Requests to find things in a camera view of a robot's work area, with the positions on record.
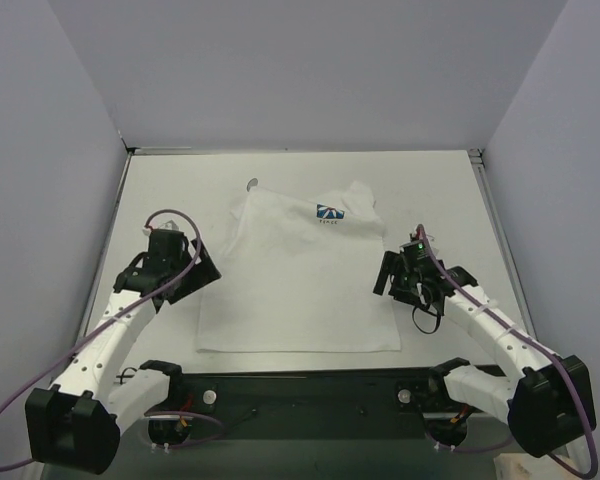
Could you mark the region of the white t-shirt with flower print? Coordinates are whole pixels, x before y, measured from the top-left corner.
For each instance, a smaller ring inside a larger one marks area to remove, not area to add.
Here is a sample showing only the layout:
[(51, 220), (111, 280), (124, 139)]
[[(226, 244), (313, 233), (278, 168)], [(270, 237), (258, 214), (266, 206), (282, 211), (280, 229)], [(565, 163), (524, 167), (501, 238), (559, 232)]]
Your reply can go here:
[(222, 353), (398, 351), (391, 305), (373, 292), (384, 224), (372, 190), (298, 199), (256, 187), (237, 208), (195, 346)]

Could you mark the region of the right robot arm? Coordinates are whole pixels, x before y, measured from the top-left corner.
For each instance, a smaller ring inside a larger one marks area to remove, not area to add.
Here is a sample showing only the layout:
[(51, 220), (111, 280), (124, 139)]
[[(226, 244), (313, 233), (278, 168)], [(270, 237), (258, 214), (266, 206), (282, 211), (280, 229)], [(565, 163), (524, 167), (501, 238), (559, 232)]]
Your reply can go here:
[(582, 360), (563, 357), (520, 329), (466, 269), (445, 268), (426, 241), (412, 238), (385, 252), (374, 286), (377, 295), (454, 323), (500, 369), (489, 374), (454, 358), (433, 368), (429, 400), (465, 404), (504, 423), (518, 445), (539, 458), (596, 428), (589, 371)]

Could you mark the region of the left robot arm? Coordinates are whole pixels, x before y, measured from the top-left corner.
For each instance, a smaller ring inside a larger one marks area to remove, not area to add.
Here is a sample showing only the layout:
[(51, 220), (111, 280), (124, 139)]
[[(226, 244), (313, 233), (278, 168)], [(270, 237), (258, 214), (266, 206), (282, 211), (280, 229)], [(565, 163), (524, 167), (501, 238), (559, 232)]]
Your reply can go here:
[(156, 229), (148, 248), (116, 277), (97, 327), (51, 386), (35, 388), (25, 402), (32, 458), (40, 463), (101, 474), (120, 440), (158, 406), (184, 402), (181, 366), (149, 360), (116, 385), (132, 347), (165, 304), (173, 305), (220, 279), (201, 239)]

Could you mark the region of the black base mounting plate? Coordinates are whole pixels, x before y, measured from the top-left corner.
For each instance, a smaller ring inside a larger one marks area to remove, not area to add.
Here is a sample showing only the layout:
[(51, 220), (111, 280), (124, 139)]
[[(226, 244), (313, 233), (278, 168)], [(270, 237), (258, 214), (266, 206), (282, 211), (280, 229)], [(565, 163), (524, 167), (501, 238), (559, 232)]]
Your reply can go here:
[(149, 419), (151, 443), (211, 440), (402, 440), (428, 426), (460, 436), (474, 408), (437, 390), (426, 368), (177, 374)]

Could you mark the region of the beige foam block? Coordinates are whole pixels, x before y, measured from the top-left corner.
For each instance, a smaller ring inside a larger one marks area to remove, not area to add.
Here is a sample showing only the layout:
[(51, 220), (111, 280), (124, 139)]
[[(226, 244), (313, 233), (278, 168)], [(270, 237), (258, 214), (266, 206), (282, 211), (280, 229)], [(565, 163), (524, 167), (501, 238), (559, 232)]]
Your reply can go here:
[(504, 453), (494, 458), (496, 478), (503, 480), (540, 480), (560, 478), (548, 460), (527, 454)]

